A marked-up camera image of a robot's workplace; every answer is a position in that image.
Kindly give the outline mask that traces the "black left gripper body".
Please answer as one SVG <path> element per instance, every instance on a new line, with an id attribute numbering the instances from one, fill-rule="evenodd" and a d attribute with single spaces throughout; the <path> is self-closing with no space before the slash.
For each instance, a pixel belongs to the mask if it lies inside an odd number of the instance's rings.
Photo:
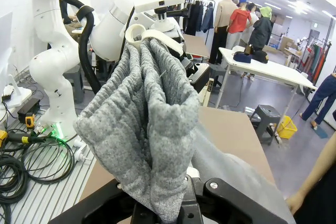
<path id="1" fill-rule="evenodd" d="M 210 66 L 207 63 L 193 63 L 186 57 L 181 61 L 184 69 L 186 70 L 186 76 L 191 84 L 191 86 L 197 91 L 201 90 L 206 86 L 210 75 Z"/>

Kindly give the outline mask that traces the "person's left hand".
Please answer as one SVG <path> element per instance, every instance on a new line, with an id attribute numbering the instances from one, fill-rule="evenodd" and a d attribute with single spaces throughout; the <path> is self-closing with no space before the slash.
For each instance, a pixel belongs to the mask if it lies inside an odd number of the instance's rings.
<path id="1" fill-rule="evenodd" d="M 302 206 L 305 196 L 305 193 L 298 191 L 286 199 L 286 204 L 292 215 L 294 215 Z"/>

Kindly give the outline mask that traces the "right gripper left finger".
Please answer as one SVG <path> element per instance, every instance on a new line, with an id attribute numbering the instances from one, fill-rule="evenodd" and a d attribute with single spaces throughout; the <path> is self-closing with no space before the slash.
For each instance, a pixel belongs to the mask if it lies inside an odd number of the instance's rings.
<path id="1" fill-rule="evenodd" d="M 158 223 L 157 215 L 121 189 L 116 179 L 56 216 L 49 223 Z"/>

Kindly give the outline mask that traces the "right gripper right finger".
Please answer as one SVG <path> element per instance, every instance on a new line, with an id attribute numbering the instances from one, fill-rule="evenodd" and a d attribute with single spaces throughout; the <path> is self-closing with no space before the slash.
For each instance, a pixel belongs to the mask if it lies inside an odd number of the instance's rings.
<path id="1" fill-rule="evenodd" d="M 216 223 L 287 223 L 220 178 L 185 180 L 183 223 L 204 223 L 204 217 Z"/>

